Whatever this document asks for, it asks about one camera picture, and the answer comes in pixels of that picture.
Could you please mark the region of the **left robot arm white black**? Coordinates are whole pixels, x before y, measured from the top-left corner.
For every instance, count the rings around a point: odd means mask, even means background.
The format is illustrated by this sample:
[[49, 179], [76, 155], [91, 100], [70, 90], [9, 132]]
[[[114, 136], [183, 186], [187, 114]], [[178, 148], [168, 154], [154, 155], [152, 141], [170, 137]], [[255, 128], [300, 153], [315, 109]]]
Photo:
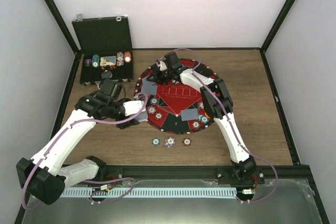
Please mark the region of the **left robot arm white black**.
[[22, 158], [17, 163], [23, 208], [32, 209], [26, 202], [27, 194], [51, 205], [65, 189], [78, 183], [105, 184], [107, 170], [102, 160], [89, 156], [63, 167], [64, 161], [96, 124], [122, 125], [145, 112], [147, 102], [139, 99], [142, 95], [142, 92], [138, 93], [133, 101], [114, 101], [102, 93], [80, 98], [69, 119], [45, 147], [31, 159]]

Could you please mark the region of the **green poker chip stack table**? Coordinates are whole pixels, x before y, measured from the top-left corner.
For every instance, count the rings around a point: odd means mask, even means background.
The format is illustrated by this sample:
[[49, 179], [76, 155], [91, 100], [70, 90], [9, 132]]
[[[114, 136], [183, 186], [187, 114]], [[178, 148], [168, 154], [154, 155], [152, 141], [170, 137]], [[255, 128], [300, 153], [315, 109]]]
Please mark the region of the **green poker chip stack table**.
[[153, 138], [152, 139], [152, 144], [154, 145], [154, 146], [158, 146], [159, 144], [160, 144], [160, 139], [159, 138]]

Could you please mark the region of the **blue card seat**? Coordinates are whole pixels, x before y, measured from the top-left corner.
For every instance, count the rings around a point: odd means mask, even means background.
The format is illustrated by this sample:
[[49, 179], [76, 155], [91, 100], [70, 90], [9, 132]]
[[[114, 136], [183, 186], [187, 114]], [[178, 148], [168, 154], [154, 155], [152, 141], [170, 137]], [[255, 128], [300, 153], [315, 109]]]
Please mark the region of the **blue card seat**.
[[197, 120], [198, 119], [198, 110], [197, 109], [185, 109], [181, 110], [181, 120]]
[[154, 82], [142, 81], [141, 91], [148, 95], [156, 95], [157, 93], [157, 85]]

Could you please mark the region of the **blue card bottom seat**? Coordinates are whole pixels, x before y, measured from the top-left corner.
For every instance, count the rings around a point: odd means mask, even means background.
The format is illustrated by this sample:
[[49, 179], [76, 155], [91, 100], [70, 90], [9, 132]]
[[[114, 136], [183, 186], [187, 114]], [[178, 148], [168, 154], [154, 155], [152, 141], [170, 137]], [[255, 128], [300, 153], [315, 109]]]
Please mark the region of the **blue card bottom seat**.
[[198, 110], [197, 109], [185, 109], [181, 110], [181, 120], [197, 120], [198, 119]]

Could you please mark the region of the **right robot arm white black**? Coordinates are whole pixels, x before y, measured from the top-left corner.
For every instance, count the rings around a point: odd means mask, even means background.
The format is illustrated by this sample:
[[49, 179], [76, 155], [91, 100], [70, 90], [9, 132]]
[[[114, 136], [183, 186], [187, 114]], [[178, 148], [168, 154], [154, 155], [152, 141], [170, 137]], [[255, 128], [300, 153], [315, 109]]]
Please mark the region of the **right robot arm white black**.
[[201, 94], [205, 112], [217, 124], [228, 146], [233, 177], [244, 184], [251, 179], [257, 165], [236, 125], [232, 98], [223, 79], [204, 76], [197, 71], [198, 67], [164, 70], [154, 67], [153, 81], [159, 84], [177, 81]]

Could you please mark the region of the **brown poker chip stack table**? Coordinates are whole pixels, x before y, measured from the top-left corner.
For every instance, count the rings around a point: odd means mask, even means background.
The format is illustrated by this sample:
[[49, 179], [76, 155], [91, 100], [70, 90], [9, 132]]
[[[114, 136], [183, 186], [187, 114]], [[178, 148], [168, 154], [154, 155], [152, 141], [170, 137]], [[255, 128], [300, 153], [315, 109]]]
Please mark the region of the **brown poker chip stack table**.
[[184, 146], [190, 146], [191, 140], [189, 138], [184, 138], [182, 143]]

